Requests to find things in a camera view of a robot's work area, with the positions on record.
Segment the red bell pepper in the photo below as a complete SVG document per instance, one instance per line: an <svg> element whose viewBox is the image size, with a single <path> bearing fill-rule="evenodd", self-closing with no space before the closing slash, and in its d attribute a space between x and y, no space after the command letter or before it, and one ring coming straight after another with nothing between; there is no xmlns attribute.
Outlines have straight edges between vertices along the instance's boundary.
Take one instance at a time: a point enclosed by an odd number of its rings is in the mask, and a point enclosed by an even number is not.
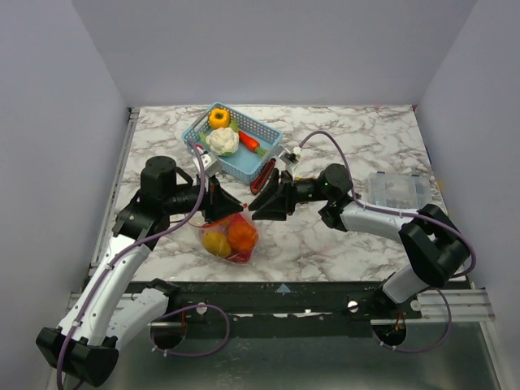
<svg viewBox="0 0 520 390"><path fill-rule="evenodd" d="M219 221L224 228L230 228L237 223L249 223L246 213L235 213Z"/></svg>

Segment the clear zip top bag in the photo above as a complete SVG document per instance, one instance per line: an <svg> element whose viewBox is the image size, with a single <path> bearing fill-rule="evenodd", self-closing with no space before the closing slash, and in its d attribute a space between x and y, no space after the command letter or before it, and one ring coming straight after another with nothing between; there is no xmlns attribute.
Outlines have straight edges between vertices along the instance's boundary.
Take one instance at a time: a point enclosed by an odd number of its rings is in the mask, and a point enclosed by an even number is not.
<svg viewBox="0 0 520 390"><path fill-rule="evenodd" d="M259 242L259 231L247 203L241 212L213 223L206 222L198 213L188 225L208 254L235 264L249 262Z"/></svg>

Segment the orange pumpkin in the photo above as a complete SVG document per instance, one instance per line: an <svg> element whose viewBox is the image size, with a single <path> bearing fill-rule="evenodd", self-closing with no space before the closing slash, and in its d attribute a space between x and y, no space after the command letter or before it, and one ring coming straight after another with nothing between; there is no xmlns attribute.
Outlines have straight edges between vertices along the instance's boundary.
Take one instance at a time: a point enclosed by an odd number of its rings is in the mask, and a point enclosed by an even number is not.
<svg viewBox="0 0 520 390"><path fill-rule="evenodd" d="M237 223L228 229L227 241L233 250L248 252L257 244L258 232L249 223Z"/></svg>

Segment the small orange fruit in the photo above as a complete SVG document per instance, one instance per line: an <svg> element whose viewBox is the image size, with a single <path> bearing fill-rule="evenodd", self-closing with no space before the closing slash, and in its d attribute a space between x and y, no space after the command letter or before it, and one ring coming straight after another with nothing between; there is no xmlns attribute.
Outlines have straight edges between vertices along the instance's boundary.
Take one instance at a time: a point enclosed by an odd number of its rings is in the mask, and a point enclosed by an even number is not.
<svg viewBox="0 0 520 390"><path fill-rule="evenodd" d="M204 248L218 258L227 258L232 253L232 248L227 237L219 231L205 232L202 236Z"/></svg>

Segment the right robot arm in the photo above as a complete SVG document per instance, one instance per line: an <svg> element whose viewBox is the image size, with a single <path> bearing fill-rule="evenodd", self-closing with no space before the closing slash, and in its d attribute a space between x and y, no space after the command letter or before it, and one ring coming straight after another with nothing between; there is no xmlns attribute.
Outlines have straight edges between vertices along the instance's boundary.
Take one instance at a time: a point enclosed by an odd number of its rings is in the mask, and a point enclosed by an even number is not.
<svg viewBox="0 0 520 390"><path fill-rule="evenodd" d="M333 163L315 179L295 180L274 170L266 187L249 205L255 220L284 221L297 204L324 202L324 224L341 232L365 232L403 245L408 265L389 276L372 297L375 312L386 319L422 290L442 288L469 257L468 246L447 215L432 204L418 211L360 206L352 195L345 166Z"/></svg>

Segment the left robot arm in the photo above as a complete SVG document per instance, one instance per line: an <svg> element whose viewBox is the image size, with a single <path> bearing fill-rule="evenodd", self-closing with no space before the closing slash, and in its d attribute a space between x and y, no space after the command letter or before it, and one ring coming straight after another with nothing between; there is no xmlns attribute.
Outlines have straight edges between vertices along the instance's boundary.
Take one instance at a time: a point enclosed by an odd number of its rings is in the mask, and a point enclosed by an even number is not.
<svg viewBox="0 0 520 390"><path fill-rule="evenodd" d="M141 171L140 187L117 214L104 259L84 291L56 327L44 327L36 345L56 370L57 386L63 376L95 388L111 376L119 352L148 322L174 319L180 311L175 287L156 279L129 308L116 306L138 268L158 240L174 232L197 213L215 222L243 210L241 203L223 190L209 174L209 154L195 158L198 175L192 178L173 158L148 159Z"/></svg>

